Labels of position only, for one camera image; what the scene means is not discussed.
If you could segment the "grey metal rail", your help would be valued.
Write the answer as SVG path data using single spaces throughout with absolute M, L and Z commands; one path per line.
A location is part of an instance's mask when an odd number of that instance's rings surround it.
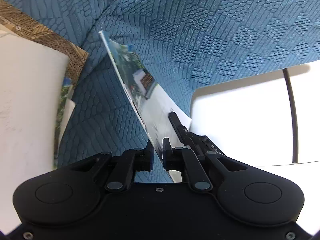
M 287 93 L 289 97 L 289 104 L 290 104 L 290 111 L 291 111 L 291 122 L 292 122 L 292 162 L 298 163 L 298 121 L 297 121 L 297 111 L 296 111 L 296 104 L 295 98 L 293 94 L 293 89 L 291 85 L 290 75 L 287 68 L 282 69 L 283 76 L 285 79 Z

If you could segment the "landscape photo postcard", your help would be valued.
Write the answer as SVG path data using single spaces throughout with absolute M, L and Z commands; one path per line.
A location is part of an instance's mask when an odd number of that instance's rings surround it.
M 99 35 L 121 87 L 152 143 L 158 159 L 163 161 L 164 138 L 169 139 L 171 147 L 183 146 L 169 121 L 169 113 L 176 113 L 181 124 L 186 128 L 190 128 L 191 118 L 156 82 L 131 45 L 127 46 L 111 40 L 103 30 L 99 31 Z

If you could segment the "postcard under white card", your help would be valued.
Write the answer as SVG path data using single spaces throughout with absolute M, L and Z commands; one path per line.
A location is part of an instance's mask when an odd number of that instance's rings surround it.
M 60 93 L 60 100 L 57 109 L 55 137 L 54 137 L 54 164 L 53 167 L 57 168 L 57 161 L 59 156 L 59 147 L 67 127 L 68 121 L 73 113 L 75 103 L 71 100 L 74 89 L 72 80 L 64 77 Z

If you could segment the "right blue textured chair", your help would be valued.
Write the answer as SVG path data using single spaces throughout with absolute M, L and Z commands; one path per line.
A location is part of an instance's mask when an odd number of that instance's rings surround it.
M 71 40 L 88 52 L 57 159 L 146 145 L 99 36 L 134 46 L 176 104 L 195 89 L 319 59 L 319 0 L 58 0 Z

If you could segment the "brown patterned booklet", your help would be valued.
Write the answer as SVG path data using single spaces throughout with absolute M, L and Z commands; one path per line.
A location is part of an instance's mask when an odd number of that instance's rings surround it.
M 1 25 L 14 34 L 67 55 L 69 63 L 66 76 L 71 79 L 73 86 L 76 86 L 88 58 L 88 52 L 56 34 L 5 0 L 1 0 L 0 16 Z

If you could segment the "white square card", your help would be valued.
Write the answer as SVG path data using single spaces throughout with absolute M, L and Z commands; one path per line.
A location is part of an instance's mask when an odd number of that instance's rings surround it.
M 12 196 L 53 169 L 56 115 L 69 58 L 1 31 L 1 231 L 20 224 Z

